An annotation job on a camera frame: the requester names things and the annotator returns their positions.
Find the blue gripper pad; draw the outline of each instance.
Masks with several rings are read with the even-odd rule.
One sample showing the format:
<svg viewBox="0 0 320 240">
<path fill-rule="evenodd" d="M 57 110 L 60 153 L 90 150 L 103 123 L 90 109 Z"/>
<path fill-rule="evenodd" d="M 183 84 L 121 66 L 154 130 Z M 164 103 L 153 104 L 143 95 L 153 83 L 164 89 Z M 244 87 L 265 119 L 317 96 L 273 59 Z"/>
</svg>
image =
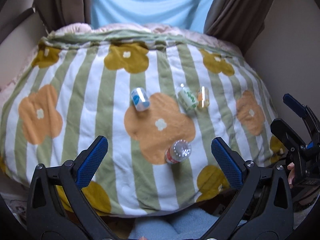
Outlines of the blue gripper pad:
<svg viewBox="0 0 320 240">
<path fill-rule="evenodd" d="M 82 151 L 76 158 L 75 163 L 77 164 L 77 161 L 80 162 L 78 168 L 75 164 L 76 184 L 79 189 L 89 185 L 107 151 L 108 140 L 103 136 L 98 136 L 90 147 Z"/>
<path fill-rule="evenodd" d="M 211 152 L 230 186 L 235 189 L 241 189 L 246 174 L 242 157 L 237 152 L 232 151 L 220 137 L 212 140 Z"/>
<path fill-rule="evenodd" d="M 307 112 L 306 108 L 298 102 L 292 95 L 285 94 L 283 96 L 283 102 L 291 108 L 292 111 L 294 111 L 300 118 L 306 118 Z"/>
</svg>

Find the orange flower print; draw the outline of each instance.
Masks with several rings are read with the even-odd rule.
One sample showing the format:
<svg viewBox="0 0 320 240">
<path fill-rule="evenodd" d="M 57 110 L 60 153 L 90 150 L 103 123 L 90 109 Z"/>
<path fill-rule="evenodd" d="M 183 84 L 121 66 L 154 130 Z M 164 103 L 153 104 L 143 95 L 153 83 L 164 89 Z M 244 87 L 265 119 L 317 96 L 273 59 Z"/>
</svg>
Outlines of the orange flower print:
<svg viewBox="0 0 320 240">
<path fill-rule="evenodd" d="M 124 115 L 124 126 L 130 137 L 140 142 L 144 158 L 152 164 L 164 164 L 164 152 L 177 140 L 192 141 L 196 136 L 193 120 L 180 112 L 174 99 L 155 93 L 150 107 L 137 112 L 132 105 Z"/>
<path fill-rule="evenodd" d="M 237 118 L 255 136 L 261 134 L 265 121 L 264 113 L 254 94 L 246 90 L 236 102 Z"/>
<path fill-rule="evenodd" d="M 232 76 L 235 74 L 235 70 L 232 65 L 226 62 L 220 54 L 207 52 L 205 49 L 199 49 L 203 57 L 204 66 L 211 72 L 219 74 L 222 72 L 226 76 Z"/>
<path fill-rule="evenodd" d="M 31 63 L 32 67 L 46 68 L 58 62 L 61 49 L 46 46 L 44 43 L 40 43 L 38 48 L 38 54 Z"/>
<path fill-rule="evenodd" d="M 22 130 L 31 144 L 41 144 L 46 136 L 57 137 L 62 129 L 62 117 L 56 110 L 58 95 L 52 85 L 43 86 L 37 93 L 22 99 L 19 116 Z"/>
<path fill-rule="evenodd" d="M 109 70 L 124 68 L 131 74 L 144 72 L 149 66 L 148 52 L 144 43 L 113 43 L 104 58 L 104 65 Z"/>
</svg>

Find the wall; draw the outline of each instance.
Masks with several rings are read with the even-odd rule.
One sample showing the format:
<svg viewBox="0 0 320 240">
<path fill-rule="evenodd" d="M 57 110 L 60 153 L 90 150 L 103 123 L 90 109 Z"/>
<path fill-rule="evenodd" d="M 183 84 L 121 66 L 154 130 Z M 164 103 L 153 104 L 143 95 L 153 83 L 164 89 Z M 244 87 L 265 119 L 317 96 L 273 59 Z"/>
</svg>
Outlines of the wall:
<svg viewBox="0 0 320 240">
<path fill-rule="evenodd" d="M 285 93 L 308 105 L 320 119 L 320 9 L 314 0 L 274 0 L 245 58 L 264 80 L 279 117 L 304 140 L 303 121 L 283 102 Z"/>
<path fill-rule="evenodd" d="M 33 0 L 7 0 L 0 12 L 0 28 L 32 6 Z"/>
</svg>

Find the finger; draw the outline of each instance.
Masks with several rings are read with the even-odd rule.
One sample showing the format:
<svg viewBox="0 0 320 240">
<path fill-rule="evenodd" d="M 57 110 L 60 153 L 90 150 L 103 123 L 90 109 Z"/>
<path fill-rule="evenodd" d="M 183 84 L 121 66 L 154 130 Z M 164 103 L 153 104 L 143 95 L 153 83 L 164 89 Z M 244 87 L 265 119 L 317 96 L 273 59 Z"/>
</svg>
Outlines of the finger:
<svg viewBox="0 0 320 240">
<path fill-rule="evenodd" d="M 289 171 L 292 170 L 294 168 L 294 163 L 290 163 L 287 168 Z"/>
<path fill-rule="evenodd" d="M 293 169 L 290 171 L 289 176 L 288 176 L 288 182 L 289 182 L 290 188 L 293 187 L 293 185 L 292 185 L 292 180 L 294 179 L 294 176 L 295 176 L 295 170 L 294 170 L 294 168 L 293 168 Z"/>
</svg>

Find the red label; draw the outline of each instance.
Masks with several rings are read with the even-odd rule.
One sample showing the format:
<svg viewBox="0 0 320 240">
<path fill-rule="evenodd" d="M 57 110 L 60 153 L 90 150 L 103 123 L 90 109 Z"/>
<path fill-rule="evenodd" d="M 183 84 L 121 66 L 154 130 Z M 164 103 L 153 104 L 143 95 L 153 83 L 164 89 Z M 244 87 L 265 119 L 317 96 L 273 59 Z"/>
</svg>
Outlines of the red label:
<svg viewBox="0 0 320 240">
<path fill-rule="evenodd" d="M 170 163 L 170 164 L 175 164 L 175 163 L 178 163 L 176 160 L 174 160 L 171 155 L 170 155 L 170 149 L 167 149 L 167 151 L 165 152 L 165 160 L 167 161 L 167 163 Z"/>
</svg>

